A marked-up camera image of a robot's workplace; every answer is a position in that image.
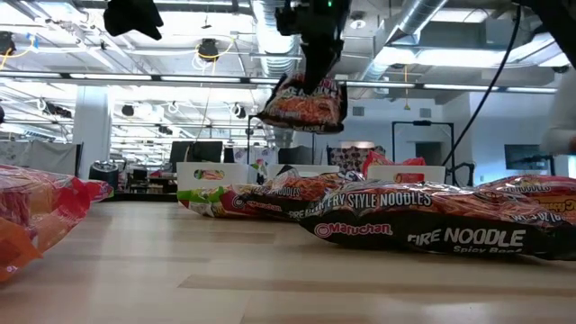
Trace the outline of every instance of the black noodle package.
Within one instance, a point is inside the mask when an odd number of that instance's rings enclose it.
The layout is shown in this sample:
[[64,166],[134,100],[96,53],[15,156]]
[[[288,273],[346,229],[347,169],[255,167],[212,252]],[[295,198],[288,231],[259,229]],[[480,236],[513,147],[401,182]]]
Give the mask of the black noodle package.
[[244,204],[268,216],[284,221],[297,221],[304,216],[310,203],[320,200],[329,190],[351,181],[363,181],[357,172],[327,173],[300,176],[298,171],[285,166],[277,176],[240,199]]
[[445,184],[350,183],[312,204],[300,224],[352,248],[573,260],[576,230],[519,193]]
[[347,116],[348,96],[345,85],[323,79],[310,95],[302,89],[304,76],[284,75],[276,85],[265,108],[256,117],[280,128],[318,134],[339,133]]

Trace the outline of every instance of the wall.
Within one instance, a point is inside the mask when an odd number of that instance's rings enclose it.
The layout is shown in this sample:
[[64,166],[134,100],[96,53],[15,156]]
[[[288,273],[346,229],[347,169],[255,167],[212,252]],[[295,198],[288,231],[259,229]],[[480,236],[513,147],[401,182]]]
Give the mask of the wall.
[[[482,94],[470,94],[475,110]],[[491,94],[472,126],[472,159],[476,185],[505,176],[541,173],[507,170],[504,145],[539,145],[547,128],[547,115],[554,97],[547,94]],[[556,159],[558,176],[568,175],[567,157]]]
[[[454,143],[456,143],[460,134],[464,130],[466,123],[470,120],[471,106],[470,94],[461,94],[451,102],[443,106],[443,116],[446,122],[454,124]],[[472,134],[466,133],[460,144],[457,146],[454,153],[454,164],[458,166],[463,162],[473,162],[473,149],[472,149]],[[451,143],[445,142],[442,147],[442,156],[447,157],[452,149]],[[470,170],[468,168],[461,168],[456,171],[456,180],[460,185],[468,183]]]
[[[323,156],[322,164],[326,164],[326,146],[339,148],[345,140],[367,140],[380,145],[386,150],[386,156],[392,159],[392,122],[413,122],[420,120],[419,109],[431,108],[434,122],[442,121],[442,106],[436,105],[432,99],[413,99],[409,101],[412,108],[404,110],[405,102],[398,100],[391,103],[388,100],[366,99],[350,101],[348,116],[344,120],[344,131],[339,134],[316,136],[316,157]],[[363,106],[364,116],[352,116],[353,106]],[[294,145],[312,146],[312,136],[309,133],[295,132]],[[396,126],[396,160],[403,161],[415,157],[415,142],[443,141],[446,135],[437,127],[416,127],[413,125]]]

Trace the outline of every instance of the red noodle package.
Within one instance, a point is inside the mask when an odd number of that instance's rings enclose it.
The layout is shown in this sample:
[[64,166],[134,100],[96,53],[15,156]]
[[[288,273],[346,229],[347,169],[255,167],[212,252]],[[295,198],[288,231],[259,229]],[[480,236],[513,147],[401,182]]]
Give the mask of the red noodle package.
[[104,182],[0,166],[0,282],[63,239],[90,202],[106,198]]
[[519,193],[446,184],[350,183],[312,204],[300,224],[354,248],[576,258],[576,228]]
[[240,198],[261,213],[282,220],[297,221],[303,217],[310,203],[321,199],[329,190],[362,180],[362,175],[356,172],[304,177],[291,166],[285,166],[275,178]]
[[[395,164],[382,154],[378,154],[374,151],[368,152],[368,158],[362,166],[362,173],[364,177],[368,177],[368,168],[370,166],[425,166],[426,161],[423,157],[409,158],[401,164]],[[424,181],[424,175],[422,174],[397,174],[394,182],[400,183],[416,183]]]
[[302,74],[282,76],[257,118],[269,125],[297,131],[341,132],[344,129],[342,121],[347,116],[346,86],[325,78],[312,94],[307,95],[302,89],[303,80]]
[[481,187],[523,194],[576,224],[576,179],[553,175],[514,175]]

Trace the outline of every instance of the table surface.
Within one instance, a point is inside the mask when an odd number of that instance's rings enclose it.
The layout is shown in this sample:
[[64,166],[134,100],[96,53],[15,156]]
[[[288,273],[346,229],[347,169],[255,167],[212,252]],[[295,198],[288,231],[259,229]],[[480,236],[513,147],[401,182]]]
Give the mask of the table surface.
[[0,284],[5,323],[573,323],[576,265],[359,251],[297,224],[108,202]]

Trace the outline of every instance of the maruchan noodle package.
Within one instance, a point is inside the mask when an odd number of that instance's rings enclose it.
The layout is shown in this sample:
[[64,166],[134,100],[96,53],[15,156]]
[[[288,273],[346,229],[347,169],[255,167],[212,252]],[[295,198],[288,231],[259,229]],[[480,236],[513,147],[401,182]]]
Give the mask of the maruchan noodle package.
[[347,116],[347,89],[325,78],[310,95],[304,93],[304,76],[280,78],[265,108],[256,117],[279,128],[318,134],[339,133]]
[[446,184],[345,184],[305,212],[300,224],[353,248],[457,255],[576,257],[576,229],[519,193]]
[[576,225],[576,179],[553,175],[515,175],[481,187],[523,194]]
[[310,203],[317,202],[327,192],[352,181],[363,181],[357,172],[327,173],[300,176],[298,171],[285,166],[265,185],[243,194],[242,201],[257,211],[286,221],[298,221]]
[[[423,167],[426,165],[426,161],[423,157],[409,158],[406,161],[395,164],[393,161],[389,160],[382,154],[378,154],[374,151],[368,152],[368,157],[362,165],[362,173],[364,177],[368,177],[368,168],[371,166],[417,166]],[[395,183],[416,183],[424,181],[423,174],[398,174],[394,179]]]
[[179,191],[178,201],[187,209],[202,216],[231,219],[265,219],[266,215],[245,204],[240,196],[252,192],[260,185],[234,184],[212,189]]
[[105,182],[84,182],[15,166],[0,166],[0,282],[61,241],[109,197]]

